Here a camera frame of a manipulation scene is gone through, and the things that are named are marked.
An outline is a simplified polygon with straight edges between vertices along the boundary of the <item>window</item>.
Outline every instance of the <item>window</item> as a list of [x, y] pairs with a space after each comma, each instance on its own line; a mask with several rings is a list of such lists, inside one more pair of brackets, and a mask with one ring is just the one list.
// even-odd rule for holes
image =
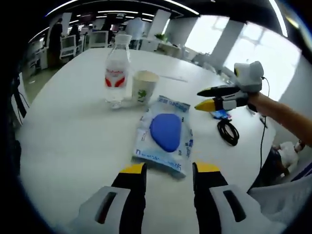
[[[259, 25], [248, 23], [224, 65], [233, 70], [237, 62], [260, 61], [264, 76], [270, 83], [270, 97], [279, 100], [293, 78], [300, 54], [301, 51], [283, 36]], [[261, 92], [268, 94], [268, 86], [265, 82]]]
[[211, 54], [228, 21], [228, 17], [201, 16], [194, 25], [185, 46], [197, 52]]

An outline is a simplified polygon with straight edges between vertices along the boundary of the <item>blue object in bag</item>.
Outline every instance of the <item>blue object in bag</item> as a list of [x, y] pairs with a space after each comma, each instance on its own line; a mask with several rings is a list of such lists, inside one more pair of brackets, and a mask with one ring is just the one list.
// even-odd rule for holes
[[181, 120], [175, 114], [159, 114], [150, 125], [153, 140], [166, 152], [175, 151], [180, 145]]

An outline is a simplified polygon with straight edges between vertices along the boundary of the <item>white table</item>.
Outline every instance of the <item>white table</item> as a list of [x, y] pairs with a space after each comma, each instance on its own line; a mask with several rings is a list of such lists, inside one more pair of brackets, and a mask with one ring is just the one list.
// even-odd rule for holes
[[[18, 135], [21, 142], [21, 180], [29, 198], [50, 225], [66, 224], [79, 206], [98, 189], [110, 186], [131, 163], [136, 126], [144, 108], [110, 110], [104, 101], [104, 62], [109, 49], [89, 49], [60, 69], [34, 100]], [[134, 70], [183, 78], [160, 78], [152, 99], [164, 95], [191, 105], [194, 133], [191, 161], [217, 164], [230, 184], [247, 191], [260, 167], [263, 125], [246, 108], [231, 111], [240, 133], [229, 146], [217, 131], [217, 120], [196, 111], [203, 100], [196, 93], [220, 85], [217, 75], [194, 64], [150, 52], [131, 50]], [[268, 123], [263, 162], [275, 130]], [[148, 170], [142, 233], [198, 233], [193, 205], [192, 167], [182, 180]]]

